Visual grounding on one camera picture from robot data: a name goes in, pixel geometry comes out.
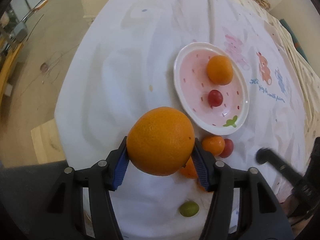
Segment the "person's right hand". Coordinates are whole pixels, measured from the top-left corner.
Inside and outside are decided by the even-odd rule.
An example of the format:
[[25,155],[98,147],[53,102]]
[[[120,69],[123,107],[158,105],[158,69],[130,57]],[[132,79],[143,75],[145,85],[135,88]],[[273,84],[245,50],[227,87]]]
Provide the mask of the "person's right hand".
[[310,207],[306,204],[300,204],[299,199],[291,194],[281,207],[291,225],[295,238],[316,239],[319,237],[319,197]]

